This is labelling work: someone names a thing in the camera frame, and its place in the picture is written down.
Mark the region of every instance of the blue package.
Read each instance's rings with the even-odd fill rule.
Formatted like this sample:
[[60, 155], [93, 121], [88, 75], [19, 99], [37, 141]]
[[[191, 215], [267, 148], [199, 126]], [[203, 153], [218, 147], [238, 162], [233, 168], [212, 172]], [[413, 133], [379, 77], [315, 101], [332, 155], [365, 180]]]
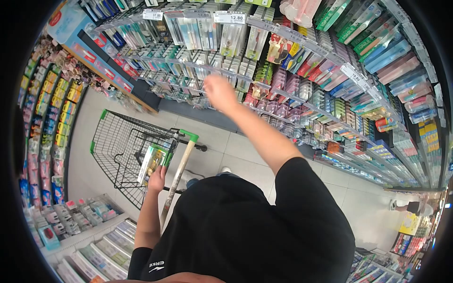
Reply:
[[60, 247], [60, 241], [58, 240], [58, 237], [53, 231], [51, 225], [38, 228], [38, 233], [48, 250], [53, 250]]
[[45, 206], [52, 205], [50, 201], [50, 192], [46, 190], [43, 190], [43, 205]]

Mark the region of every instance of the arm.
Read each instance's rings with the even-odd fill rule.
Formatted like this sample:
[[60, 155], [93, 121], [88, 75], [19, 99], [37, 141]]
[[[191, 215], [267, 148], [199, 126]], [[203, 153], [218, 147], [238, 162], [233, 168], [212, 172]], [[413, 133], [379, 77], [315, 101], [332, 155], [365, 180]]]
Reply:
[[148, 193], [143, 201], [137, 221], [134, 249], [146, 247], [153, 249], [160, 240], [160, 221], [157, 199], [164, 189], [166, 167], [158, 166], [148, 183]]
[[210, 75], [204, 80], [204, 87], [211, 104], [238, 125], [275, 175], [286, 161], [303, 158], [288, 138], [237, 102], [234, 89], [225, 78]]

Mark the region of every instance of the shopping cart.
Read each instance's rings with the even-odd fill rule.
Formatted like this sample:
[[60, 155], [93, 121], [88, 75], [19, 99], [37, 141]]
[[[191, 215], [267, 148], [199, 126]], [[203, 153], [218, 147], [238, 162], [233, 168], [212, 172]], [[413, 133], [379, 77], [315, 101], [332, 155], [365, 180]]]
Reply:
[[141, 209], [146, 187], [137, 181], [145, 153], [151, 144], [156, 144], [173, 155], [179, 143], [187, 144], [176, 170], [160, 217], [161, 228], [170, 209], [179, 180], [187, 160], [195, 147], [206, 151], [205, 145], [196, 144], [198, 136], [182, 129], [163, 129], [153, 124], [104, 109], [90, 146], [90, 152], [101, 169], [135, 207]]

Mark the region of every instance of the black shorts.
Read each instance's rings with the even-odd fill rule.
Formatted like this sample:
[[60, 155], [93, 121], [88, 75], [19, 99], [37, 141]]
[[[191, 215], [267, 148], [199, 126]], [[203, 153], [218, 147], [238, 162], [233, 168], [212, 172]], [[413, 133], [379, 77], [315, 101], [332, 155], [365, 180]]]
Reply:
[[417, 214], [419, 212], [420, 202], [419, 201], [410, 201], [407, 205], [407, 211]]

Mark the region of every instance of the jeans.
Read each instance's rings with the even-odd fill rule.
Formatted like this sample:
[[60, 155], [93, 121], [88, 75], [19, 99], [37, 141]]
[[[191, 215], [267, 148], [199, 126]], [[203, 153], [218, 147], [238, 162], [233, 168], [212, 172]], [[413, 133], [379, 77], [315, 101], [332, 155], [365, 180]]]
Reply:
[[[236, 177], [236, 178], [240, 178], [239, 176], [237, 176], [236, 174], [233, 174], [233, 173], [230, 173], [230, 172], [222, 172], [222, 173], [218, 173], [216, 176], [220, 176], [220, 175], [228, 175], [228, 176], [231, 176], [231, 177]], [[193, 178], [193, 179], [190, 179], [187, 181], [187, 184], [186, 184], [186, 188], [188, 189], [191, 185], [195, 184], [196, 182], [200, 181], [199, 179], [197, 178]]]

